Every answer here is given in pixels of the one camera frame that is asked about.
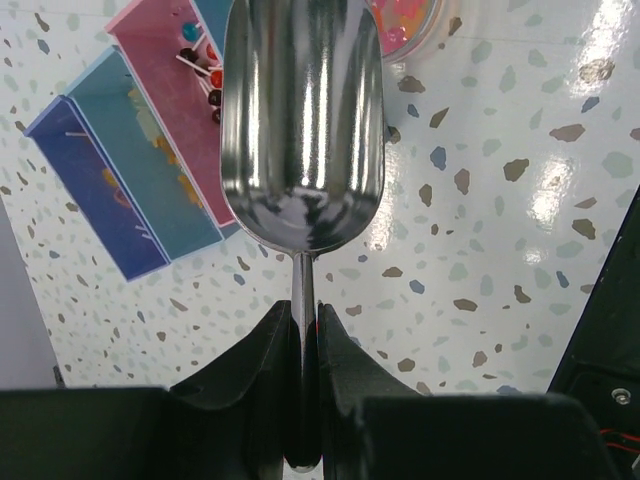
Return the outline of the four-compartment candy tray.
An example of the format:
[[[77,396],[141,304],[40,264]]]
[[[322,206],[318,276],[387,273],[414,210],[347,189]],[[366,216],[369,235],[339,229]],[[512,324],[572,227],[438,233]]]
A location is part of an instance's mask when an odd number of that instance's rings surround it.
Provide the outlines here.
[[[226,1],[133,1],[108,25],[114,44],[26,129],[127,280],[215,245],[237,230],[219,180],[220,125],[195,74],[175,56],[181,27],[200,22],[222,61]],[[127,93],[138,87],[204,209],[189,202],[176,169],[154,149]],[[118,92],[105,104],[90,97]],[[116,203],[114,174],[132,209]]]

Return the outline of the lollipops pile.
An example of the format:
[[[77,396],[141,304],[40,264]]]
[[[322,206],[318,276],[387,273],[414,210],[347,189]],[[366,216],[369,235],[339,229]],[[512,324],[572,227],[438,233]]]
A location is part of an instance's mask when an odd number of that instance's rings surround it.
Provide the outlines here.
[[[185,22],[181,27],[184,45],[175,58],[196,76],[206,96],[212,121],[221,124],[224,73],[222,61],[200,22]]]

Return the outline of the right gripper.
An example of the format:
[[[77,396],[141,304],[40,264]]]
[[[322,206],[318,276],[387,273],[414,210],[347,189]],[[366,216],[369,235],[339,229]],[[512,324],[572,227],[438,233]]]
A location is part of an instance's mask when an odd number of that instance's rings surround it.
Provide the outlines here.
[[[639,477],[639,296],[635,194],[549,387],[586,408],[623,479]]]

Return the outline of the metal candy scoop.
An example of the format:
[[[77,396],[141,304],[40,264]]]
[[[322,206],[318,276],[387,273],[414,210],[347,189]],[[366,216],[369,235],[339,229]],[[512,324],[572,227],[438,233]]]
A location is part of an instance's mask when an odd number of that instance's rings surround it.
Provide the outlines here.
[[[358,237],[384,188],[383,62],[364,1],[237,1],[224,59],[221,184],[238,223],[293,262],[284,455],[319,462],[313,263]]]

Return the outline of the clear plastic jar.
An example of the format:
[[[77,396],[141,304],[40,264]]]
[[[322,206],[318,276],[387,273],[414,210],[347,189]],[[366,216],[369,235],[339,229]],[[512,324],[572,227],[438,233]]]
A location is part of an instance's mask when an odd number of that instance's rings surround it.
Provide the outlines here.
[[[367,4],[378,29],[382,58],[394,63],[417,50],[436,32],[450,1],[373,0]]]

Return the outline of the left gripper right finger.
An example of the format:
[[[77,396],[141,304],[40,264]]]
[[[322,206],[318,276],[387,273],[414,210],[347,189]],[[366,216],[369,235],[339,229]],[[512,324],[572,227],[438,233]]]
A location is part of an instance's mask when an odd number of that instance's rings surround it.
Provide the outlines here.
[[[595,422],[543,394],[424,396],[318,308],[327,479],[615,479]]]

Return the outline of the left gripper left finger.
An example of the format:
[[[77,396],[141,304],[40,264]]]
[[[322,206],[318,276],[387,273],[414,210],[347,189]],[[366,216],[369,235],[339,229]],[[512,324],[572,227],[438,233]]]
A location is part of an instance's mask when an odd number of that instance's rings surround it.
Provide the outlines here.
[[[278,479],[291,314],[173,387],[4,390],[4,479]]]

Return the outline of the star candies pile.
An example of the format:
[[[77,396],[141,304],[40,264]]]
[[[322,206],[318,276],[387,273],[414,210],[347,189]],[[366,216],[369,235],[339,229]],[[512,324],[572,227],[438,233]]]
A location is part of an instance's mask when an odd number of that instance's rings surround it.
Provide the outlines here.
[[[370,2],[385,55],[401,49],[419,31],[429,16],[427,0],[375,0]]]

